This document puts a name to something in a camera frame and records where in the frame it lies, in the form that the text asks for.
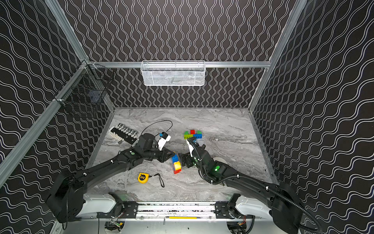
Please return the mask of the yellow small lego brick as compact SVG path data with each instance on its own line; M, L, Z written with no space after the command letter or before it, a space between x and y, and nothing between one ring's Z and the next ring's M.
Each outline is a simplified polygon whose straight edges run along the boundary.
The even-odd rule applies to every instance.
M180 171L182 169L180 162L174 162L173 166L174 166L174 171Z

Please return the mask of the lime green long lego brick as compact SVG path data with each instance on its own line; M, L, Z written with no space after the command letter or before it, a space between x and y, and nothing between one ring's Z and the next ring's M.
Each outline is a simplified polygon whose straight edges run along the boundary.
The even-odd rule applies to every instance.
M184 139L189 139L191 137L194 137L194 135L193 134L185 134L184 135Z

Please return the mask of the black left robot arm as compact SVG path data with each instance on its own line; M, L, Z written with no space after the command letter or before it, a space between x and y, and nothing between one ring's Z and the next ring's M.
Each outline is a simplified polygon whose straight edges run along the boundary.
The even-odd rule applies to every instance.
M145 160L157 160L163 163L172 158L175 153L165 148L171 136L164 132L159 136L159 140L156 140L152 134L142 134L134 147L121 151L112 159L77 172L60 173L45 202L57 221L60 223L77 221L84 204L83 195L88 189L106 179L129 171Z

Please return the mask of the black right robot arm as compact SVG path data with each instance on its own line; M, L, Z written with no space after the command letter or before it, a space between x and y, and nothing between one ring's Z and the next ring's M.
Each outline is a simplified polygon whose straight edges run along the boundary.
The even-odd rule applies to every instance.
M315 234L322 231L319 221L305 209L292 188L285 183L268 183L245 175L221 161L214 160L205 145L199 145L195 137L186 139L190 161L198 168L203 180L212 185L225 184L241 192L241 195L257 199L270 209L275 225L288 234L303 229Z

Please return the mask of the yellow tape measure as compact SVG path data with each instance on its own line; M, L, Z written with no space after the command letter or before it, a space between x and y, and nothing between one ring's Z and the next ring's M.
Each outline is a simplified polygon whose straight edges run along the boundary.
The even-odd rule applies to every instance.
M139 173L138 182L145 184L148 182L150 175L147 173Z

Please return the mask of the white tape roll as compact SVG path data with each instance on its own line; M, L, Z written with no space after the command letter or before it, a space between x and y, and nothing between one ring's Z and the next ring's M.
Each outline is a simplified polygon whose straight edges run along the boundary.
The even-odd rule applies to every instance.
M226 163L226 161L220 157L215 157L213 158L214 161L219 161L219 162L222 162L222 163Z

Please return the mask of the black socket set holder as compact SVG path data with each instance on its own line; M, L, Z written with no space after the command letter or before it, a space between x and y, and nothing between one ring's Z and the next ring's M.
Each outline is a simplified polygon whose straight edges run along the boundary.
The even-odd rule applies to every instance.
M117 124L110 128L108 134L118 141L118 144L126 142L134 145L138 140L138 132L125 126L122 123Z

